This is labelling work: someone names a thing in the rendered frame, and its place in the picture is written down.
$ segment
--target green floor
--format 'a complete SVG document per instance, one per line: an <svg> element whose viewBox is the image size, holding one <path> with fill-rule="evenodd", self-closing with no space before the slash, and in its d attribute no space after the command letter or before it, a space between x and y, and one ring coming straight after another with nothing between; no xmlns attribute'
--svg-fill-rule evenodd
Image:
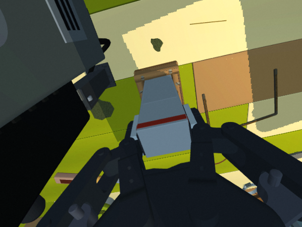
<svg viewBox="0 0 302 227"><path fill-rule="evenodd" d="M134 1L116 0L109 2L84 0L84 2L89 13L92 14ZM180 65L179 71L185 104L189 104L191 108L197 108L192 64ZM102 147L108 147L109 149L116 148L119 142L125 137L128 123L133 120L134 115L139 114L141 99L134 78L131 77L116 81L116 85L116 87L105 90L100 97L102 101L110 102L113 105L114 112L112 116L105 120L98 120L94 119L89 111L90 120L41 192L41 196L46 200L46 208L41 217L44 216L53 202L57 200L68 186L67 184L57 184L54 181L55 174L57 172L78 173L98 149ZM205 114L201 115L206 122ZM209 112L211 127L221 127L223 123L230 121L242 124L247 122L247 115L248 104ZM264 139L286 153L291 154L302 151L301 143L299 144L298 142L300 138L302 138L302 130L270 136ZM214 153L214 159L218 163L225 158L222 154ZM143 160L147 169L165 169L179 163L188 162L190 160L190 150L148 159L143 157ZM215 167L217 173L237 170L228 160L215 165ZM112 192L117 191L119 191L119 184L116 184Z"/></svg>

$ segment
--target red stripe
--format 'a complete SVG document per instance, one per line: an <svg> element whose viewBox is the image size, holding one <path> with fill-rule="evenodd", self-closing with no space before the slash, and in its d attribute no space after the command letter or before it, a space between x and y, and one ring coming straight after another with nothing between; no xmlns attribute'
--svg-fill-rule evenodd
<svg viewBox="0 0 302 227"><path fill-rule="evenodd" d="M145 123L140 123L137 125L136 128L137 129L145 128L145 127L149 127L149 126L164 124L164 123L168 123L168 122L172 122L172 121L176 121L176 120L183 120L183 119L187 119L187 116L185 114L178 115L178 116L171 116L171 117L167 117L167 118L159 119L159 120L153 120L153 121L149 121L149 122L145 122Z"/></svg>

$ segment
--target thin stick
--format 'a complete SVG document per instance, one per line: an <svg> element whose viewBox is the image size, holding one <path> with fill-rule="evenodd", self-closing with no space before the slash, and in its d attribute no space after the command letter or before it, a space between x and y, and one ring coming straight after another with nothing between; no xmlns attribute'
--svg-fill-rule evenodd
<svg viewBox="0 0 302 227"><path fill-rule="evenodd" d="M213 22L221 22L221 21L226 21L226 20L218 20L218 21L211 21L209 23L213 23Z"/></svg>

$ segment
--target yellow-green surface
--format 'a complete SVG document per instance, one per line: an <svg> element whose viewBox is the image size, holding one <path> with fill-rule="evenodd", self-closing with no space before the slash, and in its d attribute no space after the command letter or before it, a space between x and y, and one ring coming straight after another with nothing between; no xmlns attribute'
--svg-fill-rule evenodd
<svg viewBox="0 0 302 227"><path fill-rule="evenodd" d="M130 2L134 1L85 0L90 14ZM192 64L180 65L179 71L185 104L189 104L191 108L197 108ZM78 173L98 149L102 147L108 147L109 149L118 147L119 142L125 137L128 123L133 120L134 115L139 114L141 99L138 95L134 78L131 77L116 81L116 85L116 87L106 89L100 97L101 100L110 102L113 105L114 112L112 116L105 120L98 120L94 119L92 113L89 111L90 120L41 192L41 196L46 200L46 208L41 217L44 216L53 202L58 199L68 186L68 184L57 184L54 180L55 174L57 172ZM212 111L208 114L211 127L221 127L223 123L230 121L242 124L247 122L248 104ZM206 122L205 114L202 113L201 115ZM301 143L299 143L300 138L302 138L302 130L270 136L264 139L286 153L291 154L302 151ZM225 158L222 154L214 153L214 159L215 163L218 163ZM189 162L190 150L153 158L143 156L143 161L147 169L166 169L179 163ZM228 160L215 165L215 168L217 173L237 170ZM119 184L116 184L112 192L118 191Z"/></svg>

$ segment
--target black panel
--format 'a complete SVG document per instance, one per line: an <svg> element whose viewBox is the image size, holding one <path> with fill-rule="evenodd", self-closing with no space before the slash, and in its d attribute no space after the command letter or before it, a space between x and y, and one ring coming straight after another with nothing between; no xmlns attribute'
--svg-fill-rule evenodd
<svg viewBox="0 0 302 227"><path fill-rule="evenodd" d="M0 131L1 225L17 227L89 120L72 82Z"/></svg>

